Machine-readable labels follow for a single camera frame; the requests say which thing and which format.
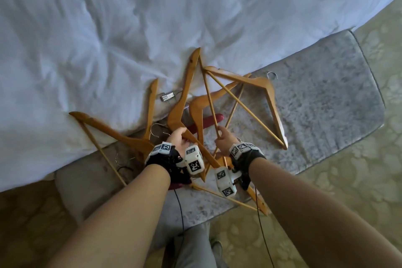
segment beige floor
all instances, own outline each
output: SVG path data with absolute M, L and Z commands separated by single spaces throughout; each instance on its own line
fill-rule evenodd
M 356 32 L 387 106 L 371 136 L 300 177 L 341 200 L 402 251 L 402 0 Z M 273 216 L 262 218 L 275 267 L 306 267 Z M 75 229 L 53 182 L 0 193 L 1 267 L 41 267 Z M 214 219 L 211 234 L 231 268 L 270 267 L 255 212 L 237 208 Z M 146 267 L 160 267 L 162 252 Z

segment forearm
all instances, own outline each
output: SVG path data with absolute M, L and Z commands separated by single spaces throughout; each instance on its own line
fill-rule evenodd
M 263 158 L 251 181 L 306 263 L 314 267 L 396 267 L 401 254 L 344 205 Z
M 142 267 L 170 184 L 147 166 L 73 234 L 49 267 Z

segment person's left hand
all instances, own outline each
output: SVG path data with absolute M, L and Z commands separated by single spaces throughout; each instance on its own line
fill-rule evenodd
M 180 156 L 184 159 L 186 148 L 190 146 L 190 142 L 182 138 L 182 134 L 187 130 L 185 127 L 177 128 L 166 140 L 166 142 L 172 143 L 176 147 L 176 150 Z

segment person's right arm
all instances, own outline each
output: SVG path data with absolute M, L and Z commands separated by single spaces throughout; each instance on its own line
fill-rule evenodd
M 237 140 L 220 129 L 225 155 Z M 309 267 L 402 267 L 401 253 L 334 198 L 264 158 L 253 160 L 249 175 Z

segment white bedsheet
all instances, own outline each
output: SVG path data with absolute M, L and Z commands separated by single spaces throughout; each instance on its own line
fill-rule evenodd
M 0 0 L 0 190 L 95 150 L 70 111 L 139 128 L 150 82 L 180 88 L 196 47 L 205 64 L 244 74 L 356 28 L 391 1 Z M 198 72 L 191 93 L 204 92 Z M 169 105 L 156 107 L 158 118 Z

